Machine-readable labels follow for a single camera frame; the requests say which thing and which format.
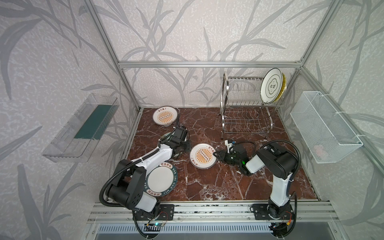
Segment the small orange sunburst plate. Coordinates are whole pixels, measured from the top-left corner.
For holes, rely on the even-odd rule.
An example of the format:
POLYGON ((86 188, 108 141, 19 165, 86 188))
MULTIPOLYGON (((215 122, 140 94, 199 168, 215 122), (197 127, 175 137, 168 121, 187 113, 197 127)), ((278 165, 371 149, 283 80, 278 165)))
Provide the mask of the small orange sunburst plate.
POLYGON ((209 144, 197 144, 190 152, 190 162, 198 169, 209 169, 217 162, 216 149, 209 144))

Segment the yellow woven bamboo plate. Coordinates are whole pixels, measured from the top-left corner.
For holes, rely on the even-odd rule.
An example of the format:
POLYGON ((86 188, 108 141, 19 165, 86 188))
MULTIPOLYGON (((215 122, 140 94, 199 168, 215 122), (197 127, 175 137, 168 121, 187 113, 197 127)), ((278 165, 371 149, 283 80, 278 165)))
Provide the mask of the yellow woven bamboo plate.
POLYGON ((285 74, 282 74, 282 87, 281 87, 281 90, 279 91, 279 94, 277 96, 277 98, 275 99, 275 103, 283 96, 285 90, 287 89, 287 78, 285 76, 285 74))

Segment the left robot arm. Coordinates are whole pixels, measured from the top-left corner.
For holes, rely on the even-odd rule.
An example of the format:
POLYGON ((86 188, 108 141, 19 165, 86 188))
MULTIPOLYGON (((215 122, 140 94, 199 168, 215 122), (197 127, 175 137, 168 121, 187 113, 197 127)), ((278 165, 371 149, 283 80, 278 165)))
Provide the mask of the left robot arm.
POLYGON ((187 135, 186 127, 175 127, 149 153, 132 161, 121 160, 100 190, 100 203, 107 207, 125 207, 158 215, 160 201, 146 193, 146 176, 162 163, 185 152, 190 145, 187 135))

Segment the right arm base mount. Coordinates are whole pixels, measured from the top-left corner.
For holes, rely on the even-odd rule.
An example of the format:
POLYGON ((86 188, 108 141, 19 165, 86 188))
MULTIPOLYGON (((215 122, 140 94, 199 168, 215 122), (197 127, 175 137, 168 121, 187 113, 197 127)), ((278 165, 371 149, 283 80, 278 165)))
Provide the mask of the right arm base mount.
POLYGON ((291 220, 294 214, 289 203, 281 207, 275 204, 253 204, 250 211, 255 220, 291 220))

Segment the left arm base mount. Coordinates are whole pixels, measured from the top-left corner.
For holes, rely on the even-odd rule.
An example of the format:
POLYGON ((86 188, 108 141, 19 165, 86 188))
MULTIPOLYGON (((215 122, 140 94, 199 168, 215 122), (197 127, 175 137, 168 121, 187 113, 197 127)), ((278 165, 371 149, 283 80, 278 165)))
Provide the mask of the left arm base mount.
POLYGON ((144 210, 133 211, 136 220, 149 221, 161 220, 172 221, 175 213, 175 205, 173 204, 160 204, 155 206, 152 212, 145 212, 144 210))

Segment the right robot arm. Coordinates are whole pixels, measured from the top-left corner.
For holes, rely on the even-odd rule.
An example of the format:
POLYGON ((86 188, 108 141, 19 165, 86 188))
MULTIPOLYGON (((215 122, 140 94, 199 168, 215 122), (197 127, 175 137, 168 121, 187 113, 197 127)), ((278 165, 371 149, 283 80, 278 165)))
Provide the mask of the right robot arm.
POLYGON ((213 153, 217 160, 237 166, 241 174, 251 176, 266 167, 273 174, 273 189, 268 199, 268 215, 280 219, 290 210, 289 190, 298 173, 302 158, 298 148, 286 140, 274 140, 254 149, 251 157, 242 146, 243 142, 226 141, 226 150, 213 153))

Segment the white plate green rim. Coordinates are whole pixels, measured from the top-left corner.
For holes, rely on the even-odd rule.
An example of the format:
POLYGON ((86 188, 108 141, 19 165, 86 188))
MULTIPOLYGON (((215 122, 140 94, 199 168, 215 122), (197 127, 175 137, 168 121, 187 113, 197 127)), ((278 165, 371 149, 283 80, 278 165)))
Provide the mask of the white plate green rim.
POLYGON ((265 75, 261 85, 261 100, 265 104, 273 103, 279 96, 284 85, 283 73, 273 68, 265 75))

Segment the green flower plate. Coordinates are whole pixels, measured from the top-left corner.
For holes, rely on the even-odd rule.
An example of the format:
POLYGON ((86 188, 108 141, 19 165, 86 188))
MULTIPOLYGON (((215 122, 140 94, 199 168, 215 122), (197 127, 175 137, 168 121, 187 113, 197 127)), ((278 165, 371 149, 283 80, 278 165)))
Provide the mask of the green flower plate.
POLYGON ((168 146, 170 148, 174 147, 174 143, 171 142, 171 137, 174 134, 174 132, 169 132, 161 136, 158 142, 158 147, 163 148, 164 146, 168 146))

